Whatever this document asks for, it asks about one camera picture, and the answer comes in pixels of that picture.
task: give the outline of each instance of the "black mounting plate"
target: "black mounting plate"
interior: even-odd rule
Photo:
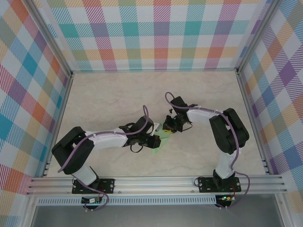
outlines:
[[[91,187],[93,189],[99,190],[106,194],[113,194],[115,187],[115,180],[97,179],[96,181],[94,181],[93,186]],[[72,194],[98,194],[97,192],[91,191],[90,189],[83,187],[77,180],[73,181],[73,187],[71,193]]]
[[[230,187],[230,185],[222,190],[218,190],[217,186],[214,184],[212,177],[199,177],[198,185],[199,185],[200,193],[202,193],[202,192],[234,192],[233,188]],[[232,179],[231,185],[235,188],[236,192],[241,192],[241,185],[240,185],[239,178],[234,177]]]

